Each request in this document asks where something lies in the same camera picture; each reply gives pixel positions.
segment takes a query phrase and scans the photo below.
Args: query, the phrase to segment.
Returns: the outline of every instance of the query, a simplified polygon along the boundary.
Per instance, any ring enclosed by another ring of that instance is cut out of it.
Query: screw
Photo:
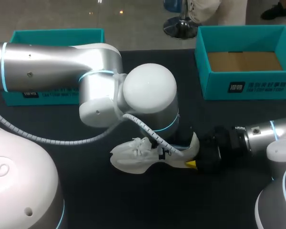
[[[27,76],[30,77],[30,78],[32,78],[32,77],[33,77],[33,73],[32,73],[32,72],[28,72],[28,73],[27,73]]]
[[[259,129],[254,129],[253,130],[253,134],[258,134],[259,133]]]

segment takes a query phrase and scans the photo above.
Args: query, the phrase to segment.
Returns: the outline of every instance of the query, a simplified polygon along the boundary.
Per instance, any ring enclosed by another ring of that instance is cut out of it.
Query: cardboard bottom
[[[208,52],[213,72],[281,71],[274,52]]]

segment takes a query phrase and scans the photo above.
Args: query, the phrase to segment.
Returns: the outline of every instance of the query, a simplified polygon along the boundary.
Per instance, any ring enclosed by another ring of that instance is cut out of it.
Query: black shoe
[[[284,9],[282,4],[279,2],[271,9],[266,10],[264,13],[262,13],[261,18],[264,20],[273,20],[274,18],[285,17],[285,16],[286,16],[286,9]]]

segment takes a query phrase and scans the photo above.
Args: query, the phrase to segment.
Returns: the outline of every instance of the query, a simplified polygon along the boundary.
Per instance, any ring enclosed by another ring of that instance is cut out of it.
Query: chair base
[[[190,18],[183,20],[180,17],[174,17],[164,23],[163,30],[170,37],[188,40],[197,36],[198,26]]]

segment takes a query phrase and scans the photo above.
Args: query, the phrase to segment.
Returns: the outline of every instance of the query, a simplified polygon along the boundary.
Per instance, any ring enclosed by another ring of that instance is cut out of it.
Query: teal box
[[[103,29],[64,29],[15,31],[11,43],[75,46],[104,43]],[[8,106],[78,104],[78,88],[62,88],[46,92],[4,92],[2,96]]]
[[[208,52],[275,52],[282,71],[213,72]],[[286,99],[286,26],[200,26],[196,64],[206,100]]]

